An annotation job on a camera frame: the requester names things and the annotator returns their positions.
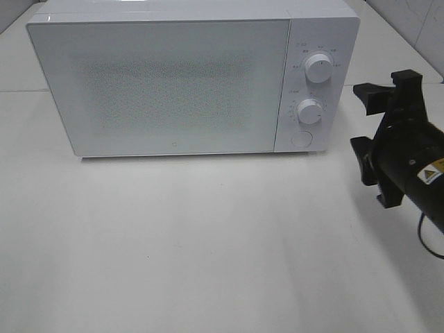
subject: black cable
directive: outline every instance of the black cable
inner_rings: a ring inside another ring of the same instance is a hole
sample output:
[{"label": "black cable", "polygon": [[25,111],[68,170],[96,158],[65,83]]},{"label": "black cable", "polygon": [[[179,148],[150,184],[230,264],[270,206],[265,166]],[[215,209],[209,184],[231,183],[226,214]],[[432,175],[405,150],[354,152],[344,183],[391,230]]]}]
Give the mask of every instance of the black cable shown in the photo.
[{"label": "black cable", "polygon": [[425,214],[421,213],[421,217],[419,218],[419,224],[418,224],[418,237],[419,237],[419,240],[420,240],[422,246],[424,246],[427,251],[429,251],[435,257],[444,260],[444,255],[440,255],[439,253],[436,253],[435,251],[433,251],[431,248],[429,248],[429,246],[427,246],[425,244],[424,240],[422,239],[421,230],[422,230],[422,223],[424,222],[424,218],[425,218]]}]

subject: control panel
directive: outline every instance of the control panel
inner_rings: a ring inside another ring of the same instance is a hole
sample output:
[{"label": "control panel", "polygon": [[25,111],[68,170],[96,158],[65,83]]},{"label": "control panel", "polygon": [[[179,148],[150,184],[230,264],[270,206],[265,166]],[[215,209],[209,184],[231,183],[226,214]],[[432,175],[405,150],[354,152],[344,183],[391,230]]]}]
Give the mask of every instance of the control panel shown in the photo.
[{"label": "control panel", "polygon": [[359,19],[293,19],[275,152],[323,151],[350,62]]}]

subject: tiled wall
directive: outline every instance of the tiled wall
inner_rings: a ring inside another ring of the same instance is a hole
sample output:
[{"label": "tiled wall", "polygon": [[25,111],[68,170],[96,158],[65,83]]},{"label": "tiled wall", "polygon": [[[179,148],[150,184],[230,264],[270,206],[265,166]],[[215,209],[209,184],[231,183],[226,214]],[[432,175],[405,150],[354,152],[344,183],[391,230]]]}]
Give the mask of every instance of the tiled wall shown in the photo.
[{"label": "tiled wall", "polygon": [[444,76],[444,0],[367,0]]}]

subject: black device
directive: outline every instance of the black device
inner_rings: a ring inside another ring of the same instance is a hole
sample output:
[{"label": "black device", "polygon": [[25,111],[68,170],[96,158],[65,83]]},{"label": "black device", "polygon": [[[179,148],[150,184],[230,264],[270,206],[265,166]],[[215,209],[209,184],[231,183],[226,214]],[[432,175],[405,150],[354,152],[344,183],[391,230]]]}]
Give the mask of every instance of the black device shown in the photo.
[{"label": "black device", "polygon": [[[365,185],[378,185],[385,208],[399,206],[404,195],[444,233],[444,133],[427,118],[422,75],[410,69],[391,74],[395,87],[371,83],[353,92],[367,115],[384,113],[375,137],[350,140]],[[426,249],[437,255],[428,247]]]}]

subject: white knob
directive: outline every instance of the white knob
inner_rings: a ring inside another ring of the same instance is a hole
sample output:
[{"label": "white knob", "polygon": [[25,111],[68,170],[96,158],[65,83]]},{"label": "white knob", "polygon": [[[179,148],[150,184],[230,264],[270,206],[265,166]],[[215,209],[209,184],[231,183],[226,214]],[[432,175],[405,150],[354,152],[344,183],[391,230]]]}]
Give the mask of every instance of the white knob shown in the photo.
[{"label": "white knob", "polygon": [[296,108],[301,123],[311,125],[321,120],[322,105],[315,99],[305,99]]},{"label": "white knob", "polygon": [[332,59],[324,54],[317,53],[305,61],[305,75],[313,83],[322,83],[332,76]]}]

